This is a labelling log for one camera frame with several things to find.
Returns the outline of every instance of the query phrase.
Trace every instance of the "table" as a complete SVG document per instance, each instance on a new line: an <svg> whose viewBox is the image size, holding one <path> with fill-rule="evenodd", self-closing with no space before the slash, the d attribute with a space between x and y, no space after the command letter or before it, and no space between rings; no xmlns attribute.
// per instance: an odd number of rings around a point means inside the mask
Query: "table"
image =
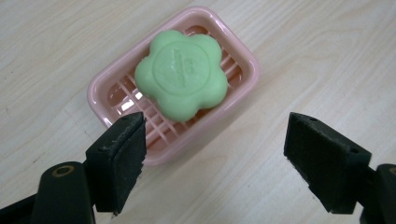
<svg viewBox="0 0 396 224"><path fill-rule="evenodd" d="M181 9L214 10L259 60L254 91L179 159L144 167L122 213L98 223L359 223L328 214L283 156L291 111L396 162L396 2L3 1L0 207L41 174L84 161L105 131L86 91L106 65Z"/></svg>

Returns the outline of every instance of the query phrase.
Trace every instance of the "pink soap dish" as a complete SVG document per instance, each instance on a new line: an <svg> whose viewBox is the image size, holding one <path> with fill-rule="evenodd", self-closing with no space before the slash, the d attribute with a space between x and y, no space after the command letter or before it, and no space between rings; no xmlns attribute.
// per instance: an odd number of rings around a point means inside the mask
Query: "pink soap dish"
<svg viewBox="0 0 396 224"><path fill-rule="evenodd" d="M200 110L186 122L165 119L155 102L144 97L134 84L134 70L149 55L149 44L164 30L185 35L206 34L214 37L222 49L221 68L228 78L227 95L212 109ZM164 164L186 149L199 134L225 116L257 82L259 64L253 54L210 9L189 7L139 41L91 81L88 102L96 116L108 127L118 118L143 111L146 122L148 154L145 165Z"/></svg>

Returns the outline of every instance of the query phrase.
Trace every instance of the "embossed logo on soap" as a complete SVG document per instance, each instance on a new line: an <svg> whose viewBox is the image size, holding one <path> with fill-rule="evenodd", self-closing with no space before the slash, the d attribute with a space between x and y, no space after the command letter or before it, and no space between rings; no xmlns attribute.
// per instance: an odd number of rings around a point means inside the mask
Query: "embossed logo on soap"
<svg viewBox="0 0 396 224"><path fill-rule="evenodd" d="M172 43L160 50L153 64L158 85L172 94L192 94L200 90L210 75L204 51L190 43Z"/></svg>

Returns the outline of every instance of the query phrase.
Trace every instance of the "green soap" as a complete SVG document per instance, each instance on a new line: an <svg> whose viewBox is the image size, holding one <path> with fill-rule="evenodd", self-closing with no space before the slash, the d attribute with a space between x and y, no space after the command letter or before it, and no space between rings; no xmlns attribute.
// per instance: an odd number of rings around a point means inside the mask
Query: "green soap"
<svg viewBox="0 0 396 224"><path fill-rule="evenodd" d="M151 42L149 56L136 67L134 79L164 116L186 121L224 99L227 77L220 62L221 48L209 35L164 31Z"/></svg>

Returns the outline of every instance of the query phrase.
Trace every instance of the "black rubber pad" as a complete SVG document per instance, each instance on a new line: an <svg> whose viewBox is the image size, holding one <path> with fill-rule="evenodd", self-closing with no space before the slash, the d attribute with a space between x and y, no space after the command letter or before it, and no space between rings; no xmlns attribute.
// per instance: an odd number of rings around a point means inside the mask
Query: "black rubber pad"
<svg viewBox="0 0 396 224"><path fill-rule="evenodd" d="M318 119L290 113L284 155L328 212L351 214L371 153Z"/></svg>
<svg viewBox="0 0 396 224"><path fill-rule="evenodd" d="M146 153L143 113L118 119L87 150L85 165L98 212L121 212L141 174Z"/></svg>

